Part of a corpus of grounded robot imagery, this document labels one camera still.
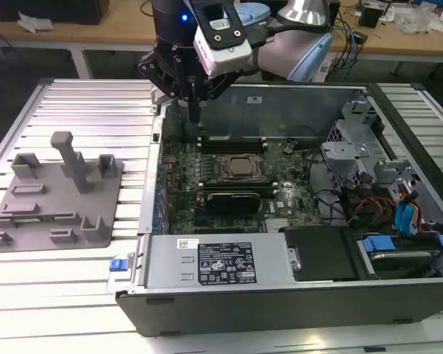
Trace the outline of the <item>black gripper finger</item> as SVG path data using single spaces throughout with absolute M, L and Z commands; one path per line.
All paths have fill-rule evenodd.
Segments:
M 238 78 L 240 72 L 230 72 L 209 79 L 206 74 L 197 74 L 193 83 L 193 122 L 199 123 L 201 104 L 207 100 L 214 100 L 226 91 Z
M 195 99 L 187 70 L 179 51 L 171 51 L 165 60 L 156 51 L 143 57 L 138 69 L 163 94 L 186 103 L 188 118 L 195 122 Z

